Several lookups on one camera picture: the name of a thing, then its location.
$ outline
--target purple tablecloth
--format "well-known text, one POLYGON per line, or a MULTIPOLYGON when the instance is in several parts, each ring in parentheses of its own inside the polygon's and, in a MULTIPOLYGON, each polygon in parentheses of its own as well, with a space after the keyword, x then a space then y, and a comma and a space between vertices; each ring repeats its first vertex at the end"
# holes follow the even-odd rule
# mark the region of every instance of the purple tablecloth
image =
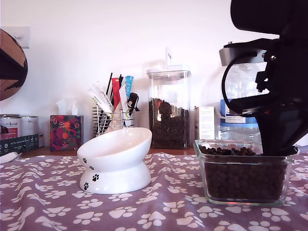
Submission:
POLYGON ((40 156, 0 165, 1 231, 307 231, 308 156, 293 164, 281 207, 213 205, 204 198, 194 156, 146 156, 152 183, 130 193, 79 188, 77 157, 40 156))

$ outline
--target black clip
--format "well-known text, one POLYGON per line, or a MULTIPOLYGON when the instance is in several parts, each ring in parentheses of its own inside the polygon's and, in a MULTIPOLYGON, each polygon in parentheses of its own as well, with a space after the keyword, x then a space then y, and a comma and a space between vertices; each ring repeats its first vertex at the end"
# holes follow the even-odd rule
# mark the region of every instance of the black clip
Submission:
POLYGON ((136 93, 131 93, 129 95, 129 99, 127 101, 127 106, 130 108, 129 110, 129 116, 131 116, 131 114, 133 113, 134 109, 136 110, 136 112, 140 111, 139 108, 137 107, 137 103, 139 100, 139 96, 136 93))

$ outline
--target black cable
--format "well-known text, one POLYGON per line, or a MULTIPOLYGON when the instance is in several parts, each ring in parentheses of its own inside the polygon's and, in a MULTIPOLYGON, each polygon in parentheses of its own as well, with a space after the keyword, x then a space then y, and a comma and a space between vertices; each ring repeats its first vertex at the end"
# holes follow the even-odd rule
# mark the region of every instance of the black cable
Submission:
MULTIPOLYGON (((252 52, 247 52, 247 53, 244 53, 242 55, 239 55, 238 57, 234 58, 231 63, 229 63, 229 65, 227 66, 227 69, 225 70, 225 73, 223 74, 223 77, 222 77, 222 81, 221 81, 221 91, 222 91, 222 97, 227 105, 227 107, 232 110, 232 108, 230 107, 230 102, 228 100, 228 97, 227 97, 227 93, 226 93, 226 78, 227 78, 227 75, 228 75, 228 72, 230 71, 230 68, 237 62, 239 61, 240 59, 243 59, 243 58, 247 58, 247 57, 257 57, 258 53, 256 51, 252 51, 252 52)), ((250 115, 241 115, 242 117, 254 117, 253 114, 250 114, 250 115)))

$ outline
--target white ceramic cat bowl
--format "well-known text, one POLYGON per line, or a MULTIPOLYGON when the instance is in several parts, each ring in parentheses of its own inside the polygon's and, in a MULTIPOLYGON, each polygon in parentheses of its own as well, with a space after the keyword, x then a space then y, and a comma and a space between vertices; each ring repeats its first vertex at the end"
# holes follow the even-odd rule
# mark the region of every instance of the white ceramic cat bowl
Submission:
POLYGON ((151 176, 143 160, 151 141, 152 133, 146 128, 124 128, 86 142, 77 151, 87 168, 80 188, 91 193, 118 194, 146 187, 151 176))

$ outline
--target tissue box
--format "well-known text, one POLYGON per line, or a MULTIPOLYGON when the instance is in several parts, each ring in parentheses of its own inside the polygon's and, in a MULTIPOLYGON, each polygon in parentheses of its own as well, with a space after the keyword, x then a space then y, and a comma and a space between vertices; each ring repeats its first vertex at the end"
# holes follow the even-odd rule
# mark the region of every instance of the tissue box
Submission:
POLYGON ((83 144, 83 115, 50 116, 50 151, 77 150, 83 144))

